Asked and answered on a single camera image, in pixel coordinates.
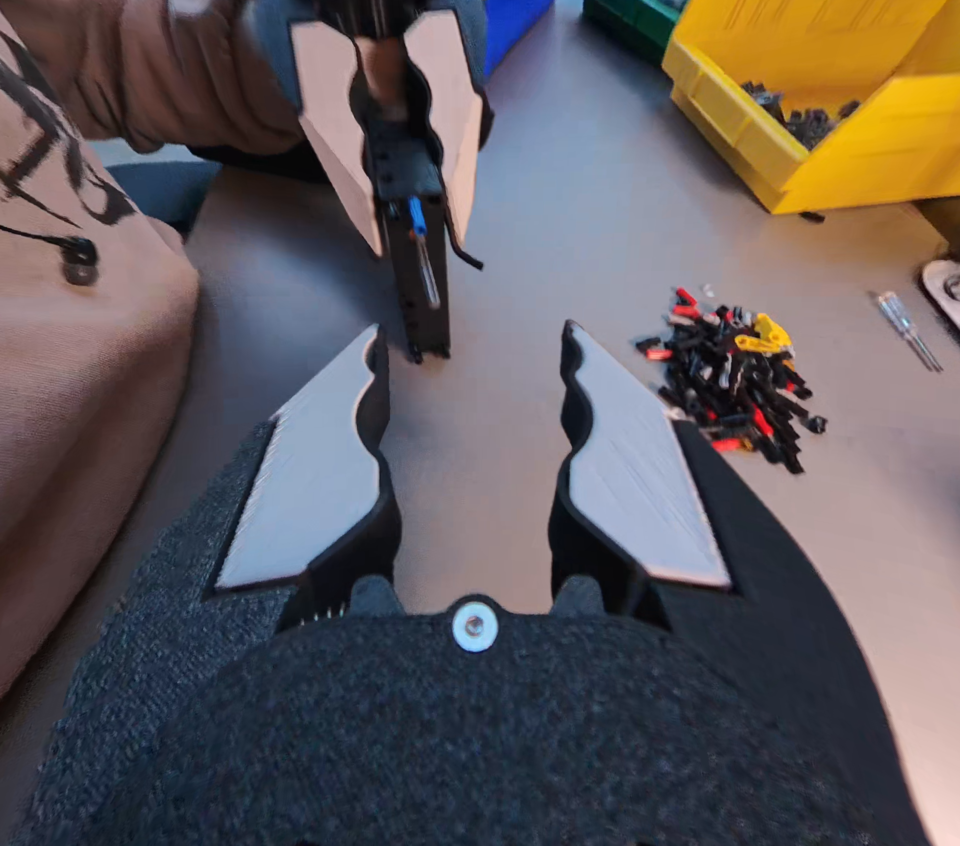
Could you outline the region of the person's beige hoodie torso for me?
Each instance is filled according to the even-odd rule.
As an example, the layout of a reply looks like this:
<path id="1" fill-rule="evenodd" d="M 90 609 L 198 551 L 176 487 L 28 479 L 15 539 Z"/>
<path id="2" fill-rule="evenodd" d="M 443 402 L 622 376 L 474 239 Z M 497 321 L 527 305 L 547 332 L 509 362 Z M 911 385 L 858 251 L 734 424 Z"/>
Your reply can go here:
<path id="1" fill-rule="evenodd" d="M 199 277 L 32 75 L 2 84 L 2 225 L 94 242 L 100 278 L 1 234 L 1 692 L 88 583 L 181 400 Z"/>

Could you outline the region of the clear-handled screwdriver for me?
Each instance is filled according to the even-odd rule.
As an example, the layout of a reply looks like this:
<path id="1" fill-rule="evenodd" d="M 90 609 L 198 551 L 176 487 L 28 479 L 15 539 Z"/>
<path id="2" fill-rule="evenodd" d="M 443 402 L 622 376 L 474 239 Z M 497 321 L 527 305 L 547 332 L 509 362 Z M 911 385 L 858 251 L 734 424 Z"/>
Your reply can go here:
<path id="1" fill-rule="evenodd" d="M 918 327 L 899 295 L 892 291 L 884 291 L 874 294 L 873 299 L 885 320 L 923 366 L 929 372 L 941 374 L 942 364 L 919 335 Z"/>

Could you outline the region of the black perforated building block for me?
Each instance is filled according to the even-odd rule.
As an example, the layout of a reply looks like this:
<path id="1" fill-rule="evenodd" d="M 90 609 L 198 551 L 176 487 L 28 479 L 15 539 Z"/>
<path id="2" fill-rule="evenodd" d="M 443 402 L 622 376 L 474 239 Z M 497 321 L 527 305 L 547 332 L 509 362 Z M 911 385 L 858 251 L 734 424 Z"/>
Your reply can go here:
<path id="1" fill-rule="evenodd" d="M 406 119 L 378 105 L 364 121 L 365 168 L 371 180 L 386 255 L 390 260 L 410 358 L 426 355 L 449 360 L 450 297 L 448 225 L 439 168 L 428 141 Z M 441 306 L 431 310 L 420 279 L 407 201 L 421 201 L 428 232 L 430 262 Z"/>

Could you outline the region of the heap of black building pieces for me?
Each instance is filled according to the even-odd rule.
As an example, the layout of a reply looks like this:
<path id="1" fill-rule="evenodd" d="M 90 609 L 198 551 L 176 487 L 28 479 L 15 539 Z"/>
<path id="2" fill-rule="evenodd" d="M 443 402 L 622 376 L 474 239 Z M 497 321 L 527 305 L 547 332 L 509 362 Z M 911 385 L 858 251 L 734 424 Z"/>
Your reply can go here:
<path id="1" fill-rule="evenodd" d="M 763 83 L 746 81 L 740 84 L 741 90 L 753 100 L 772 120 L 780 125 L 795 141 L 806 150 L 812 151 L 822 143 L 839 125 L 850 118 L 860 108 L 857 99 L 851 99 L 830 113 L 823 107 L 785 109 L 785 94 L 770 90 Z"/>

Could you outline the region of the pile of small building pieces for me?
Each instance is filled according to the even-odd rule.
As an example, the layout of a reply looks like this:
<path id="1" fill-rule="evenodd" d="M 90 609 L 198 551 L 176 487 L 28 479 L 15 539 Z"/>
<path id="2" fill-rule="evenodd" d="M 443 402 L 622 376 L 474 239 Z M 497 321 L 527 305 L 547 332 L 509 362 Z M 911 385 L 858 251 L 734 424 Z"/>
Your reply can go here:
<path id="1" fill-rule="evenodd" d="M 715 452 L 759 455 L 802 476 L 802 435 L 823 435 L 828 421 L 810 409 L 792 338 L 768 314 L 710 300 L 676 287 L 663 330 L 633 341 L 662 367 L 655 396 Z"/>

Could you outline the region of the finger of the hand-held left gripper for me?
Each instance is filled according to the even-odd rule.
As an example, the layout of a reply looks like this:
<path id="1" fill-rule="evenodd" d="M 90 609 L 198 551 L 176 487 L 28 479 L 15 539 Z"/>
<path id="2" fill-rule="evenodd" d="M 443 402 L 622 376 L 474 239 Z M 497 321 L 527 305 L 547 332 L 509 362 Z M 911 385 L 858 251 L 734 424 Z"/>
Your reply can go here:
<path id="1" fill-rule="evenodd" d="M 484 101 L 474 85 L 456 13 L 422 13 L 404 33 L 403 46 L 409 70 L 425 91 L 425 127 L 438 146 L 451 248 L 463 262 L 482 269 L 465 239 L 474 209 Z"/>
<path id="2" fill-rule="evenodd" d="M 374 186 L 365 169 L 365 133 L 351 105 L 361 61 L 354 42 L 319 21 L 291 26 L 302 101 L 299 122 L 353 226 L 384 255 Z"/>

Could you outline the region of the dark chair seat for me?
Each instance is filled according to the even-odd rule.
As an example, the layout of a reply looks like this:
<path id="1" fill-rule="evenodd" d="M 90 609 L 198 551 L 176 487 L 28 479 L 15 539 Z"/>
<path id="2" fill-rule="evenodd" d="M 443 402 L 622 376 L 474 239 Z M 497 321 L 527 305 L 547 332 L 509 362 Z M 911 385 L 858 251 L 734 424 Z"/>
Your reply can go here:
<path id="1" fill-rule="evenodd" d="M 107 166 L 107 173 L 145 216 L 188 240 L 221 165 L 206 160 L 145 160 Z"/>

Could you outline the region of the grey desk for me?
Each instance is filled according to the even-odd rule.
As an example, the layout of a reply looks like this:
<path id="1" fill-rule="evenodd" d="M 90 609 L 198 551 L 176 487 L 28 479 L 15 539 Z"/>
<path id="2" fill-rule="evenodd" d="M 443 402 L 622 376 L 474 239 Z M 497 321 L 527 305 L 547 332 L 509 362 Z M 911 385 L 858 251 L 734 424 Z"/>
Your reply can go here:
<path id="1" fill-rule="evenodd" d="M 409 612 L 467 593 L 551 604 L 546 528 L 568 452 L 561 334 L 574 320 L 645 384 L 636 339 L 675 288 L 765 312 L 794 339 L 822 435 L 804 475 L 736 454 L 869 661 L 928 838 L 958 844 L 958 343 L 916 287 L 941 250 L 906 204 L 820 225 L 767 214 L 669 99 L 669 81 L 558 1 L 488 83 L 495 122 L 466 250 L 448 265 L 451 358 L 412 363 L 387 263 L 328 190 L 225 169 L 187 253 L 202 293 L 188 386 L 123 532 L 2 701 L 2 844 L 30 800 L 71 674 L 159 530 L 368 325 L 390 337 L 382 449 Z M 874 295 L 892 291 L 930 372 Z"/>

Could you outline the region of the person's left forearm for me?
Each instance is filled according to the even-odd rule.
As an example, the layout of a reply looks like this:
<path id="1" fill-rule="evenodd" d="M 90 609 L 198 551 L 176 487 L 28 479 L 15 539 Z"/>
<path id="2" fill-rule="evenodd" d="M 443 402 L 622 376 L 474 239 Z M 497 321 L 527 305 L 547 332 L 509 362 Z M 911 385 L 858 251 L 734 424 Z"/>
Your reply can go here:
<path id="1" fill-rule="evenodd" d="M 81 135 L 286 153 L 305 139 L 262 53 L 256 0 L 1 0 L 2 85 L 30 73 Z"/>

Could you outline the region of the black box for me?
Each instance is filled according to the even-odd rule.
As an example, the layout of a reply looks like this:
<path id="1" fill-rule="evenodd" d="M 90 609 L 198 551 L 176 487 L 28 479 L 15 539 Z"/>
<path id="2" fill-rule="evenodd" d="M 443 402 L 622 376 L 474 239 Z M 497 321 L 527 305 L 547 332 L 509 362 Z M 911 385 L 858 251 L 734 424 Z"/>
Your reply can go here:
<path id="1" fill-rule="evenodd" d="M 918 213 L 943 238 L 946 252 L 959 256 L 959 197 L 940 197 L 915 202 Z"/>

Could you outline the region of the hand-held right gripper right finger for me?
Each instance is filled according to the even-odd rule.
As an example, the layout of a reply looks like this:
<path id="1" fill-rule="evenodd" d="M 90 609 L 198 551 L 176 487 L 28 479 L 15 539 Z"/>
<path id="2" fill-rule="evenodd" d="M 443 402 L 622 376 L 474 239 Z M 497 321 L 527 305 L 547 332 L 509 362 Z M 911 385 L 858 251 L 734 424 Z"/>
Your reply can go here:
<path id="1" fill-rule="evenodd" d="M 668 409 L 581 324 L 560 335 L 561 460 L 547 540 L 551 594 L 593 580 L 605 608 L 658 585 L 732 591 L 732 576 Z"/>

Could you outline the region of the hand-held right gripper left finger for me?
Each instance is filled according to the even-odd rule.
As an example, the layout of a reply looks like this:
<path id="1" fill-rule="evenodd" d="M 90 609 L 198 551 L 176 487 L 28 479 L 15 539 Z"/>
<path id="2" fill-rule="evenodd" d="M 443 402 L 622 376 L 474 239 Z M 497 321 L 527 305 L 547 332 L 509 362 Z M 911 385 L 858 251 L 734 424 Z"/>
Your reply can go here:
<path id="1" fill-rule="evenodd" d="M 213 579 L 225 596 L 293 586 L 303 608 L 348 608 L 394 581 L 402 516 L 381 442 L 389 349 L 371 324 L 270 418 L 270 435 Z"/>

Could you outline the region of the yellow storage bin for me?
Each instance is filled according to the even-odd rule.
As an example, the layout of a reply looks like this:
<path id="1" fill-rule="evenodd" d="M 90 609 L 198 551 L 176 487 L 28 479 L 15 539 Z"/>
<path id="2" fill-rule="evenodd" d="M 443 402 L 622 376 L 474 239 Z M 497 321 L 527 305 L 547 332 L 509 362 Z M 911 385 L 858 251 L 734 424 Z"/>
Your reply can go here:
<path id="1" fill-rule="evenodd" d="M 771 215 L 959 193 L 959 0 L 689 0 L 662 68 L 671 99 Z M 807 150 L 786 110 L 860 108 Z"/>

